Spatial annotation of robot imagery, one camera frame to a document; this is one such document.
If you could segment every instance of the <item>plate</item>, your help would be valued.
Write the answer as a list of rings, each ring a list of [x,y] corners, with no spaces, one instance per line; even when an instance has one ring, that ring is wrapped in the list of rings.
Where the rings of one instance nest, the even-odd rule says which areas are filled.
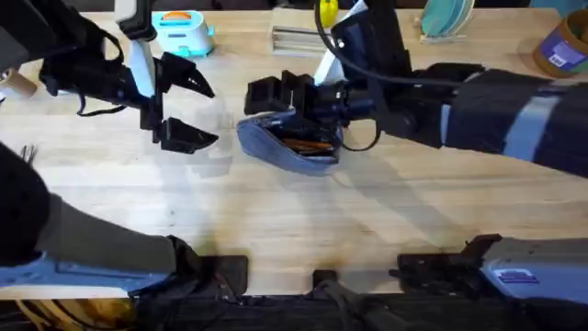
[[[459,17],[456,19],[455,24],[447,30],[447,34],[456,34],[468,23],[471,11],[476,4],[476,0],[463,0]]]
[[[421,31],[425,36],[436,37],[444,34],[452,17],[459,16],[459,0],[429,0],[421,18]]]

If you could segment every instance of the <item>wooden table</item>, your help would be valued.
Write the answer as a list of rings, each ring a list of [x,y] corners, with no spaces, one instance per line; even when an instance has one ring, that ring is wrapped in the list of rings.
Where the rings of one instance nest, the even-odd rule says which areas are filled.
[[[470,62],[523,74],[539,74],[530,53],[559,21],[549,9],[476,10],[462,43],[423,45],[412,24],[417,14],[400,11],[415,68]],[[111,14],[87,16],[124,40]],[[83,211],[146,234],[176,235],[201,255],[247,254],[250,294],[303,293],[316,268],[341,270],[357,291],[396,291],[387,269],[400,253],[459,250],[477,234],[588,236],[588,181],[517,160],[386,137],[368,153],[343,154],[330,176],[317,178],[243,154],[233,128],[243,118],[247,83],[284,69],[313,73],[319,60],[269,55],[271,12],[205,17],[217,48],[198,67],[218,98],[177,88],[165,97],[165,112],[198,118],[205,129],[212,114],[225,114],[216,145],[195,155],[162,152],[139,130],[138,111],[83,119],[75,116],[77,97],[44,91],[0,107],[0,140],[16,151],[35,143],[35,167],[50,189]],[[32,78],[39,67],[22,72]],[[92,101],[88,109],[105,106]],[[357,124],[349,135],[368,143],[373,126]],[[0,298],[123,294],[11,288]]]

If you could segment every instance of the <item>blue pouch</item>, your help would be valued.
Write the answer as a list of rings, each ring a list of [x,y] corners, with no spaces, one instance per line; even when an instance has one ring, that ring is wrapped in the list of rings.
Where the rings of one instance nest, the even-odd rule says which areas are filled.
[[[241,120],[237,135],[243,151],[282,169],[307,176],[323,176],[339,163],[343,134],[333,126],[319,128],[293,112],[272,113]],[[304,155],[289,148],[284,139],[328,143],[333,148]]]

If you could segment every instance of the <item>blue sticker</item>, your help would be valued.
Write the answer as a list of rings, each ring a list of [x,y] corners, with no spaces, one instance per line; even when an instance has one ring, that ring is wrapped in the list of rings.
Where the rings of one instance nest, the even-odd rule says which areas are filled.
[[[541,53],[560,70],[569,72],[588,59],[588,55],[576,51],[554,30],[541,44]]]
[[[527,269],[500,269],[494,275],[504,284],[539,284],[539,280]]]

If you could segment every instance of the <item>white label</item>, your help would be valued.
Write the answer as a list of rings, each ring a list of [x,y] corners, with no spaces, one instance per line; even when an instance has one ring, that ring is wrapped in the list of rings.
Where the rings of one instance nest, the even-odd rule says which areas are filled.
[[[505,284],[539,284],[533,273],[523,268],[498,269],[494,276]]]
[[[557,66],[558,68],[561,68],[562,66],[564,66],[567,61],[563,60],[558,54],[553,54],[550,58],[549,61],[551,63],[553,63],[553,65]]]

